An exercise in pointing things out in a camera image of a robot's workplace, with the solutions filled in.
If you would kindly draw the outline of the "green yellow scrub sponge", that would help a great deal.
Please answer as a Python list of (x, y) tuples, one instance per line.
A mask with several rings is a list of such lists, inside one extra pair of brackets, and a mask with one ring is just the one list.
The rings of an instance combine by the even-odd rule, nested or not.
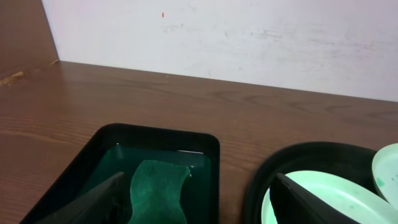
[(132, 217), (129, 224), (187, 224), (180, 196), (189, 176), (187, 166), (142, 161), (131, 180)]

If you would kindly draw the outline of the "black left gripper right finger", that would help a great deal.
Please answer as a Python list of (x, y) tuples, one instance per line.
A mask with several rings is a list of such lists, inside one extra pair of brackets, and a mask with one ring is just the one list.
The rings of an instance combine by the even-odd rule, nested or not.
[(271, 182), (270, 200), (278, 224), (358, 224), (281, 173)]

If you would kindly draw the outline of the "mint green plate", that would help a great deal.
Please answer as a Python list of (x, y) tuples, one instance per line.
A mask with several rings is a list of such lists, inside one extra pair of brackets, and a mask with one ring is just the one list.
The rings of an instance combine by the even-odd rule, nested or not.
[(372, 173), (379, 196), (397, 208), (397, 143), (377, 151), (372, 161)]
[[(350, 180), (314, 170), (300, 170), (285, 175), (358, 223), (397, 223), (397, 209)], [(261, 222), (278, 223), (270, 200), (270, 186), (262, 201)]]

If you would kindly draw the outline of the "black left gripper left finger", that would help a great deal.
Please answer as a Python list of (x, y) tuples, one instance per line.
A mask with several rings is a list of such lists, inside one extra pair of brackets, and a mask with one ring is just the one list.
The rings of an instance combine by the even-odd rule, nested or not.
[(132, 217), (129, 184), (118, 172), (38, 224), (127, 223)]

